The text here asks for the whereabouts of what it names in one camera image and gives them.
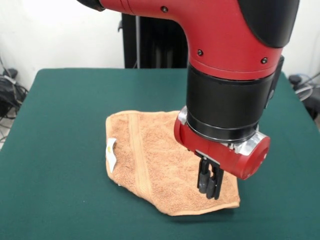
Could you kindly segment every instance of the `black screw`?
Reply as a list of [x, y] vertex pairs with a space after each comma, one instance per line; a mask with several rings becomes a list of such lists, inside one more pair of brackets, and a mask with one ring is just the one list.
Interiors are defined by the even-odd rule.
[[204, 54], [204, 52], [201, 49], [199, 49], [198, 50], [198, 56], [202, 56], [203, 54]]
[[262, 58], [262, 60], [261, 60], [262, 64], [266, 64], [267, 62], [268, 62], [268, 58], [267, 57]]
[[167, 13], [169, 10], [166, 6], [162, 6], [161, 7], [161, 11], [164, 12], [164, 13]]

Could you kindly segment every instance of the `green table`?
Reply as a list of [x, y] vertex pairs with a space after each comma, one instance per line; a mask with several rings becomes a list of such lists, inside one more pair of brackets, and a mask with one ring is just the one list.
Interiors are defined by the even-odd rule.
[[320, 134], [282, 75], [240, 208], [171, 217], [114, 184], [105, 120], [185, 104], [184, 69], [41, 70], [0, 153], [0, 239], [320, 239]]

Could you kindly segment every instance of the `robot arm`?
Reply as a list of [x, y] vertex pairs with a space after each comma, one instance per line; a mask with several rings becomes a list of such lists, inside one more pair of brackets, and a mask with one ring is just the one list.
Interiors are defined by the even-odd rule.
[[218, 199], [224, 171], [245, 180], [258, 170], [270, 145], [258, 123], [274, 94], [299, 0], [78, 1], [99, 11], [173, 20], [183, 28], [186, 107], [174, 136], [201, 158], [201, 193]]

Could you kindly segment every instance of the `towel label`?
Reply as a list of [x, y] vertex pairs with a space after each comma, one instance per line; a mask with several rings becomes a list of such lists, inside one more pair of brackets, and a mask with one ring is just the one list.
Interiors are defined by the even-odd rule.
[[106, 143], [106, 149], [105, 149], [105, 156], [106, 156], [106, 160], [109, 163], [109, 168], [111, 173], [114, 171], [114, 168], [117, 162], [116, 155], [114, 154], [114, 144], [116, 140], [117, 139], [115, 138], [108, 138]]

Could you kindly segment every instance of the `orange towel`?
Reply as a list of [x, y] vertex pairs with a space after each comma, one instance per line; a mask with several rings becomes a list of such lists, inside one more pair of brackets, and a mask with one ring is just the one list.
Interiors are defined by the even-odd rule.
[[205, 194], [199, 193], [200, 158], [174, 137], [178, 113], [123, 111], [109, 116], [107, 141], [116, 139], [113, 147], [116, 164], [112, 173], [106, 158], [109, 178], [170, 216], [239, 207], [237, 178], [227, 172], [218, 200], [208, 200]]

